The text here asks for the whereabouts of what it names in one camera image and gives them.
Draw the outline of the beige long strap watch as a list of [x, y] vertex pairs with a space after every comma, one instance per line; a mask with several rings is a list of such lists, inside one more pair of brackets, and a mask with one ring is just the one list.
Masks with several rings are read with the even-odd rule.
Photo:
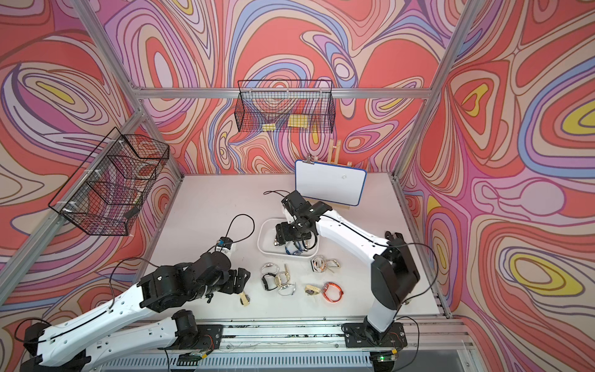
[[240, 293], [240, 303], [242, 306], [248, 306], [250, 304], [250, 298], [244, 291]]

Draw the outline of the cream strap gold watch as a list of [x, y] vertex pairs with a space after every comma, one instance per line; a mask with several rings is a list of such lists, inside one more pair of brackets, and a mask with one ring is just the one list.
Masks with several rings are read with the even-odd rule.
[[277, 274], [275, 274], [274, 282], [275, 282], [275, 285], [278, 288], [280, 288], [284, 285], [288, 285], [290, 280], [291, 280], [291, 275], [288, 270], [288, 265], [285, 264], [283, 271], [279, 271]]

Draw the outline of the white orange strap watch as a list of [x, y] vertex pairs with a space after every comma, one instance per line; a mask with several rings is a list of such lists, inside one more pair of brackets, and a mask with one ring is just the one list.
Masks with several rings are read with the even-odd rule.
[[322, 255], [315, 256], [311, 259], [311, 269], [315, 273], [331, 272], [341, 268], [341, 264], [335, 259], [327, 259]]

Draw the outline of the red translucent watch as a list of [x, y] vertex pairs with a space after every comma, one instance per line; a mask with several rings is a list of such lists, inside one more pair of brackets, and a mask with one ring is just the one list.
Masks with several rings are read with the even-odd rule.
[[329, 303], [338, 303], [344, 296], [342, 287], [334, 282], [326, 282], [321, 292], [323, 298]]

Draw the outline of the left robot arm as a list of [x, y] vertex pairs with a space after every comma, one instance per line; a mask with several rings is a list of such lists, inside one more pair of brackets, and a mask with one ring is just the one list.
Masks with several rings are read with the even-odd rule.
[[217, 292], [243, 293], [250, 273], [233, 269], [228, 254], [202, 254], [192, 263], [162, 265], [110, 302], [66, 322], [27, 327], [29, 359], [22, 371], [90, 371], [144, 350], [218, 348], [217, 328], [198, 325], [185, 304]]

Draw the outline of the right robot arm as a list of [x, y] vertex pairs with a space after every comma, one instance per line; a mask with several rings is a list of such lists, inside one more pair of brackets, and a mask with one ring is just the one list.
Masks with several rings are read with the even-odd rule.
[[277, 224], [275, 244], [326, 238], [367, 265], [374, 303], [364, 318], [363, 336], [378, 345], [389, 333], [421, 275], [402, 235], [377, 237], [343, 218], [323, 201], [311, 204], [297, 191], [282, 198], [286, 221]]

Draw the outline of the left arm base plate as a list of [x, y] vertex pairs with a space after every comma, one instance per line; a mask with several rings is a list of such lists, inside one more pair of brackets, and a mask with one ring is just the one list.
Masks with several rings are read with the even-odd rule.
[[218, 350], [223, 325], [183, 325], [174, 333], [174, 343], [163, 350]]

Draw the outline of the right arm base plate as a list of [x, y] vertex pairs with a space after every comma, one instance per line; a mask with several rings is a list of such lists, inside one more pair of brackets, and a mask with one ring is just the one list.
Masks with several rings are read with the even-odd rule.
[[377, 331], [366, 322], [344, 323], [341, 325], [341, 331], [347, 348], [390, 347], [402, 350], [408, 345], [401, 322], [392, 322], [383, 332]]

